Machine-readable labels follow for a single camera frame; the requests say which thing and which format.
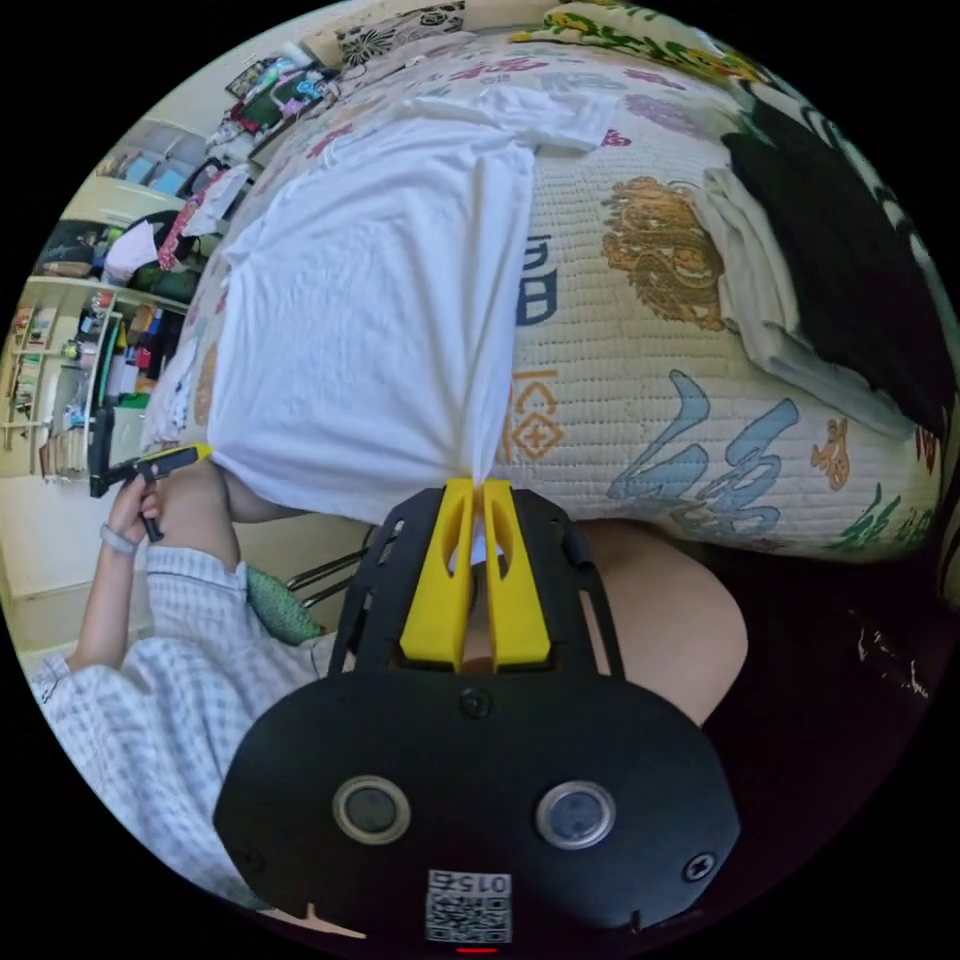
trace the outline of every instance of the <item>cabinet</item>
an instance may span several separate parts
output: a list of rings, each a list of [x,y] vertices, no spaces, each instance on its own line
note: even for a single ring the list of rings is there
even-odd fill
[[[126,132],[97,173],[175,196],[206,153],[201,134],[163,117],[146,116]]]
[[[62,220],[92,220],[128,227],[135,220],[165,210],[180,210],[183,201],[135,183],[91,174],[61,215]]]
[[[83,362],[65,346],[92,298],[109,297],[95,348]],[[99,280],[30,277],[0,359],[0,477],[43,474],[69,481],[87,475],[90,426],[103,400],[119,326],[139,307],[182,314],[174,300],[111,287]],[[68,408],[79,416],[67,421]]]

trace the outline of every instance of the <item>pillow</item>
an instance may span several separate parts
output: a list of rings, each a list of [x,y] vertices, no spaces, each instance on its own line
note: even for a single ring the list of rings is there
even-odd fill
[[[617,0],[564,3],[547,11],[539,30],[523,31],[514,43],[552,40],[604,47],[662,63],[704,80],[732,77],[764,83],[754,67],[733,53],[714,53],[698,32],[673,17]]]
[[[516,30],[540,23],[557,0],[471,0],[463,15],[464,30]]]
[[[456,33],[463,29],[466,0],[421,7],[409,13],[337,31],[340,54],[346,66],[355,67],[424,37]]]
[[[359,90],[364,90],[378,80],[392,76],[398,70],[406,67],[411,60],[422,57],[437,56],[441,53],[455,50],[476,37],[475,33],[461,30],[459,33],[441,33],[436,36],[423,37],[404,44],[382,57],[373,57],[366,63],[355,67],[345,67],[340,74],[339,87],[342,97],[351,96]]]
[[[326,632],[284,583],[249,564],[247,602],[267,633],[289,647],[299,647]]]
[[[317,33],[304,37],[300,43],[312,53],[320,63],[331,67],[342,66],[340,59],[340,44],[337,43],[336,33],[328,26]]]

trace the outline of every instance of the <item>wristwatch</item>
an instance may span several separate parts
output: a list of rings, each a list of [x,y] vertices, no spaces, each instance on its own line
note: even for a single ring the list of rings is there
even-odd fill
[[[107,546],[113,547],[117,553],[125,553],[128,557],[132,557],[137,552],[137,544],[131,543],[126,537],[121,537],[119,533],[111,530],[106,524],[100,528],[100,539]]]

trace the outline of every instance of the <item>bed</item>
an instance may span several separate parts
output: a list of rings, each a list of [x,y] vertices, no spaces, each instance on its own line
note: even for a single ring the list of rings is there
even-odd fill
[[[705,169],[727,162],[720,137],[737,123],[722,76],[518,36],[548,4],[518,3],[515,19],[490,6],[499,23],[353,83],[298,124],[224,245],[395,98],[491,84],[614,92],[601,149],[575,166],[538,162],[497,473],[575,518],[631,517],[681,539],[850,562],[910,553],[937,510],[938,441],[920,428],[881,436],[771,377],[721,319],[722,263],[691,197]],[[217,369],[226,275],[214,255],[184,327],[190,362],[151,402],[167,423],[151,442],[205,439],[216,380],[229,375]]]

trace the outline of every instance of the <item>bookshelf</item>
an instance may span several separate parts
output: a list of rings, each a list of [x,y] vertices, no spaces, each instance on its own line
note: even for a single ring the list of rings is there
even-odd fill
[[[107,306],[95,347],[72,359],[65,348],[91,302]],[[90,421],[96,412],[117,331],[139,308],[185,313],[184,304],[98,280],[30,277],[0,358],[0,477],[84,479]]]

